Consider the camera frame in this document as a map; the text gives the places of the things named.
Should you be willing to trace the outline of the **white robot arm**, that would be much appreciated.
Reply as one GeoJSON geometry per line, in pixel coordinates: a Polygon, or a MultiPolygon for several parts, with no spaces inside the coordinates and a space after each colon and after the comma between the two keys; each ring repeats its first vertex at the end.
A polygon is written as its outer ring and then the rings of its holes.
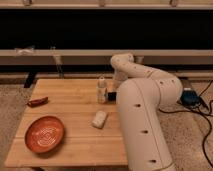
{"type": "Polygon", "coordinates": [[[136,64],[131,53],[111,58],[116,107],[130,171],[176,171],[157,110],[181,97],[181,81],[166,71],[136,64]]]}

